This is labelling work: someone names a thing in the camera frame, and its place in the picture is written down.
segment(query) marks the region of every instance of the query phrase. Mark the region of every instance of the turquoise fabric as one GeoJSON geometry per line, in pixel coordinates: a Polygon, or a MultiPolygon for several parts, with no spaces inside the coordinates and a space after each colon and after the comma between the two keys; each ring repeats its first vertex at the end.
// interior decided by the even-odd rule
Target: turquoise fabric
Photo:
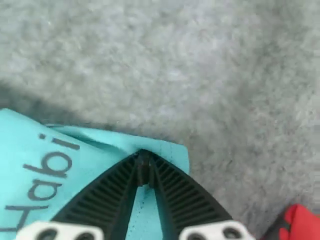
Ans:
{"type": "MultiPolygon", "coordinates": [[[[19,224],[49,221],[88,183],[139,149],[189,172],[183,145],[91,128],[44,126],[0,110],[0,240],[14,239],[19,224]]],[[[139,187],[126,240],[162,238],[155,193],[139,187]]]]}

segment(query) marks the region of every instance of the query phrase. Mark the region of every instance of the white plastic piece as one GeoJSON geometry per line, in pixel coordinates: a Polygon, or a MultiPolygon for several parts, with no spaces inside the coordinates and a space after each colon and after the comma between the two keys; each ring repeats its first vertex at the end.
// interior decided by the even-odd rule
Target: white plastic piece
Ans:
{"type": "Polygon", "coordinates": [[[91,234],[94,240],[103,240],[104,233],[95,226],[78,225],[62,222],[36,221],[22,228],[16,235],[15,240],[38,240],[38,236],[46,230],[56,230],[54,240],[76,240],[81,234],[91,234]]]}
{"type": "Polygon", "coordinates": [[[255,240],[255,238],[242,223],[228,220],[186,227],[182,230],[179,240],[255,240]]]}

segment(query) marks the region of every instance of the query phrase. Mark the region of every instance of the red fabric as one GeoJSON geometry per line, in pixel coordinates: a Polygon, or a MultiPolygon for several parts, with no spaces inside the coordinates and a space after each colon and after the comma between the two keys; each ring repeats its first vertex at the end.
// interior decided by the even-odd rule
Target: red fabric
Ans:
{"type": "Polygon", "coordinates": [[[320,218],[303,205],[291,206],[285,218],[291,223],[289,240],[320,240],[320,218]]]}
{"type": "Polygon", "coordinates": [[[303,205],[292,205],[276,219],[262,239],[320,240],[320,217],[303,205]]]}

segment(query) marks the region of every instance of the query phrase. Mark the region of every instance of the ribbed black plastic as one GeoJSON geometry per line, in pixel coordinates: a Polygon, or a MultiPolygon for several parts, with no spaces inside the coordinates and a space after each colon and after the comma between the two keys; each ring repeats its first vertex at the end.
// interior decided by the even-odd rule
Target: ribbed black plastic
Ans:
{"type": "Polygon", "coordinates": [[[177,240],[190,226],[231,220],[229,213],[198,183],[165,159],[153,157],[155,193],[165,240],[177,240]]]}
{"type": "Polygon", "coordinates": [[[191,177],[160,156],[140,150],[91,182],[53,221],[100,227],[105,240],[124,240],[137,187],[145,184],[155,189],[164,240],[178,240],[185,227],[231,219],[191,177]]]}
{"type": "Polygon", "coordinates": [[[120,161],[75,196],[54,218],[96,226],[106,240],[124,240],[137,191],[138,154],[120,161]]]}

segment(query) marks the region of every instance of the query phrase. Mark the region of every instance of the carpet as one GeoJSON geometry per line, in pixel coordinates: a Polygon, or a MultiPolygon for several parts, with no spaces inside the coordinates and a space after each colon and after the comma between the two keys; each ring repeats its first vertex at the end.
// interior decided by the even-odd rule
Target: carpet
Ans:
{"type": "Polygon", "coordinates": [[[260,237],[320,209],[316,0],[1,0],[0,107],[188,147],[260,237]]]}

